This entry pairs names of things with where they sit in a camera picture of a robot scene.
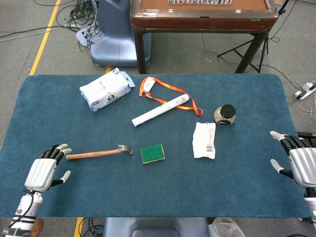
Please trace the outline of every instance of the white plastic bag on floor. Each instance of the white plastic bag on floor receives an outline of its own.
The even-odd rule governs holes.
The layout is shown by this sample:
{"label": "white plastic bag on floor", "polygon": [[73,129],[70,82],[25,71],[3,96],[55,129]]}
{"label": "white plastic bag on floor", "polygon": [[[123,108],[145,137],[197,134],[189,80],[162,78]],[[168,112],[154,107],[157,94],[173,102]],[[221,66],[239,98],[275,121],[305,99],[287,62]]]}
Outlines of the white plastic bag on floor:
{"label": "white plastic bag on floor", "polygon": [[210,237],[246,237],[232,218],[218,217],[208,225]]}

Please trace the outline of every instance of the black jar lid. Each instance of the black jar lid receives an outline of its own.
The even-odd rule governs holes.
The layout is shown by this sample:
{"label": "black jar lid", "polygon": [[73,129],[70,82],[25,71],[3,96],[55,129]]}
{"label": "black jar lid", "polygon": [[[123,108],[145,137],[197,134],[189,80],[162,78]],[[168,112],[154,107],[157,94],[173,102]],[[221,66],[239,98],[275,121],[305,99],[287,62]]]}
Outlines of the black jar lid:
{"label": "black jar lid", "polygon": [[221,115],[226,119],[231,119],[236,114],[236,109],[232,105],[223,105]]}

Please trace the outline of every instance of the white plastic package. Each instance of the white plastic package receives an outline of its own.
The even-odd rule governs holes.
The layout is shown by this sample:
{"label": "white plastic package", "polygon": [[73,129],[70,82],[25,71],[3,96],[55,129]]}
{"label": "white plastic package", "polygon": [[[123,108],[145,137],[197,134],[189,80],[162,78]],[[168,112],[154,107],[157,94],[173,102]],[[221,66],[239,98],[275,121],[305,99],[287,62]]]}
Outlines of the white plastic package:
{"label": "white plastic package", "polygon": [[115,68],[91,83],[81,86],[81,95],[86,99],[92,111],[98,111],[104,106],[126,95],[135,86],[131,78]]}
{"label": "white plastic package", "polygon": [[215,123],[197,122],[192,142],[194,158],[208,157],[215,159],[215,128]]}
{"label": "white plastic package", "polygon": [[246,237],[232,218],[218,217],[208,225],[210,237]]}

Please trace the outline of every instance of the yellow floor line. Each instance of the yellow floor line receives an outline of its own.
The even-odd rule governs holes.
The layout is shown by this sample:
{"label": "yellow floor line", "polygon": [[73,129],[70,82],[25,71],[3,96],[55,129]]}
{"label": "yellow floor line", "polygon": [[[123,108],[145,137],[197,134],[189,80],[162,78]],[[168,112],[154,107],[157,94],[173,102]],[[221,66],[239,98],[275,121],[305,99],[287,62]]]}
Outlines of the yellow floor line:
{"label": "yellow floor line", "polygon": [[[58,7],[59,7],[60,1],[61,1],[61,0],[57,0],[57,1],[56,1],[56,6],[54,7],[53,13],[51,14],[50,20],[49,20],[49,22],[48,22],[48,27],[52,26],[53,23],[54,23],[55,16],[56,16],[56,14],[57,14],[57,9],[58,9]],[[36,55],[35,61],[34,61],[34,63],[33,63],[32,69],[31,69],[31,71],[30,71],[30,74],[29,74],[30,76],[32,76],[32,75],[35,74],[35,70],[36,70],[36,68],[38,67],[41,54],[43,53],[45,44],[46,44],[47,39],[48,39],[48,35],[49,35],[50,29],[51,29],[51,28],[47,28],[47,29],[46,29],[46,32],[45,32],[44,37],[43,37],[43,40],[41,41],[41,44],[40,44],[38,53],[37,53],[37,55]]]}
{"label": "yellow floor line", "polygon": [[107,66],[105,73],[109,73],[111,71],[111,66]]}
{"label": "yellow floor line", "polygon": [[83,217],[77,217],[77,224],[76,224],[74,237],[80,237],[82,226],[83,226]]}

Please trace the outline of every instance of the table leg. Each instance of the table leg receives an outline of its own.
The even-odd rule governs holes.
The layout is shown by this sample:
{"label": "table leg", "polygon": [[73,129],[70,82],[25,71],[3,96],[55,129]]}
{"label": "table leg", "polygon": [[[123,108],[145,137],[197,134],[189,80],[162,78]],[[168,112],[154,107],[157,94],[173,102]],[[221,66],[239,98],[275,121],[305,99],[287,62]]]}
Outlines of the table leg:
{"label": "table leg", "polygon": [[255,34],[255,38],[253,38],[252,43],[250,44],[248,50],[246,51],[243,59],[241,60],[238,68],[236,69],[235,73],[244,73],[244,71],[246,70],[247,66],[251,62],[253,56],[258,51],[260,45],[264,41],[264,39],[267,36],[267,34],[268,33],[266,33],[266,34]]}
{"label": "table leg", "polygon": [[134,32],[136,55],[137,55],[137,65],[138,65],[138,73],[139,74],[146,74],[143,35],[144,34],[141,32]]}

